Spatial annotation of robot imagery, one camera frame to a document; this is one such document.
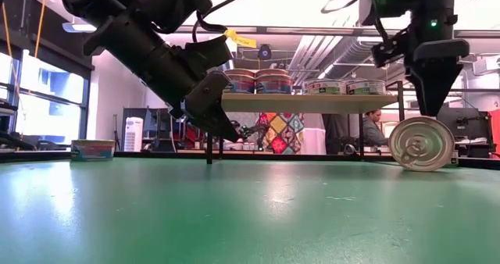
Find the wooden shelf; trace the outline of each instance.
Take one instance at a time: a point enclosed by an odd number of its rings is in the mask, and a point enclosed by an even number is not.
[[[303,112],[357,114],[396,103],[391,95],[246,95],[224,94],[226,112]]]
[[[178,153],[181,154],[205,154],[205,150],[177,150]],[[212,150],[213,154],[219,154],[219,150]],[[230,155],[273,155],[273,152],[269,151],[231,151],[224,150],[223,154]]]

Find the person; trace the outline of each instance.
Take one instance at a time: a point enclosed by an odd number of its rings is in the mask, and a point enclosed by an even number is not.
[[[382,112],[379,109],[365,113],[365,117],[362,119],[362,132],[365,146],[373,147],[388,145],[388,139],[377,125],[381,116]]]

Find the patchwork fabric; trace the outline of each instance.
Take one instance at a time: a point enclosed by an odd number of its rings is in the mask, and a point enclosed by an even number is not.
[[[271,127],[279,134],[285,127],[287,127],[287,122],[280,116],[275,116],[274,119],[271,120]]]
[[[263,142],[270,145],[276,154],[298,154],[303,142],[304,115],[266,112],[260,115],[259,123],[270,126]]]
[[[286,148],[288,148],[288,144],[283,140],[283,138],[275,137],[271,142],[271,147],[276,153],[281,154],[284,150],[286,150]]]
[[[287,126],[281,133],[281,137],[285,142],[287,142],[287,144],[290,144],[295,139],[295,130],[290,126]]]
[[[295,130],[295,133],[300,132],[304,129],[304,116],[301,118],[300,115],[294,115],[288,125]]]

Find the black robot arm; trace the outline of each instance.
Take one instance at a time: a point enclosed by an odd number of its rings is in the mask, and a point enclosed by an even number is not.
[[[210,0],[62,0],[62,3],[68,12],[97,28],[84,43],[85,55],[99,55],[108,50],[173,107],[172,116],[179,118],[185,114],[205,131],[231,141],[238,139],[220,103],[229,80],[218,71],[207,73],[232,58],[226,46],[227,37],[187,43],[181,48],[170,47],[157,34],[172,34],[193,12],[202,19],[212,8]],[[225,27],[216,26],[216,30],[223,32]]]
[[[352,0],[344,7],[358,0]],[[469,55],[469,44],[453,39],[455,0],[359,0],[359,22],[375,26],[383,41],[372,48],[373,61],[382,67],[404,58],[405,75],[416,90],[420,113],[436,116]],[[323,13],[336,11],[326,10]],[[412,14],[410,25],[388,37],[380,18]]]

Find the yellow label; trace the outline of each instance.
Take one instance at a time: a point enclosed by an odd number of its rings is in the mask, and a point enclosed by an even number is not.
[[[249,47],[249,48],[257,48],[257,41],[252,40],[250,38],[246,37],[240,37],[237,33],[236,30],[226,30],[224,35],[231,40],[233,40],[237,45]]]

